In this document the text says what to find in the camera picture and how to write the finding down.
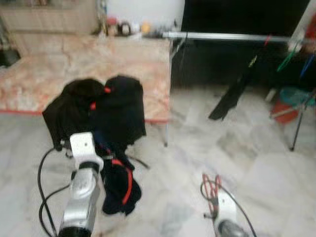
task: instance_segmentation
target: white tile floor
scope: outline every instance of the white tile floor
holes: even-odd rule
[[[169,147],[163,130],[146,125],[147,137],[128,150],[151,166],[135,164],[135,179],[143,190],[127,218],[97,213],[95,237],[214,236],[203,219],[207,203],[199,193],[201,174],[220,174],[223,185],[248,213],[260,237],[315,236],[316,115],[307,111],[297,149],[287,140],[295,123],[285,128],[269,119],[270,105],[261,92],[247,91],[224,121],[210,121],[222,89],[181,89],[172,92]],[[41,117],[0,115],[0,236],[44,237],[38,221],[38,164],[51,140]],[[64,153],[47,159],[42,172],[46,193],[67,184],[73,161]],[[68,192],[49,201],[59,226]],[[99,210],[104,193],[98,200]],[[242,215],[238,223],[249,228]]]

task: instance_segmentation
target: silver pole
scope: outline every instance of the silver pole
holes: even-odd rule
[[[197,33],[197,32],[164,32],[163,38],[169,39],[190,39],[190,40],[239,40],[239,41],[263,41],[269,38],[269,42],[287,43],[291,37],[285,36],[263,36],[244,34],[223,34],[223,33]],[[299,40],[299,43],[316,43],[313,39]]]

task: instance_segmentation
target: metal rod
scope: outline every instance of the metal rod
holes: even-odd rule
[[[239,40],[239,41],[262,41],[286,43],[293,41],[291,37],[285,36],[264,36],[244,34],[223,34],[223,33],[197,33],[197,32],[164,32],[163,38],[169,39],[191,39],[191,40]],[[299,43],[316,43],[313,39],[298,40]]]

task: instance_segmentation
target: marble floor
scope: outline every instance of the marble floor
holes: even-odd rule
[[[199,193],[203,172],[222,176],[260,237],[311,237],[316,233],[316,115],[303,118],[297,149],[287,141],[295,122],[286,127],[269,119],[264,91],[249,89],[224,121],[209,112],[224,88],[190,88],[171,92],[169,146],[164,129],[147,124],[147,136],[127,152],[150,165],[135,163],[135,179],[143,190],[128,217],[101,213],[98,200],[94,237],[209,237],[212,224],[203,219],[207,202]],[[40,195],[37,168],[51,147],[41,117],[0,115],[0,236],[44,237],[38,221]],[[64,152],[47,158],[42,172],[47,194],[70,180],[74,169]],[[52,197],[49,206],[59,226],[68,192]],[[249,231],[243,216],[238,223]]]

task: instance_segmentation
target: teal basket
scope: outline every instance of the teal basket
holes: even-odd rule
[[[297,106],[304,101],[308,99],[308,97],[311,95],[310,92],[306,92],[303,90],[299,90],[294,87],[285,87],[280,92],[280,99],[281,102],[291,105],[291,106]],[[308,106],[315,106],[315,99],[312,98],[307,104]]]

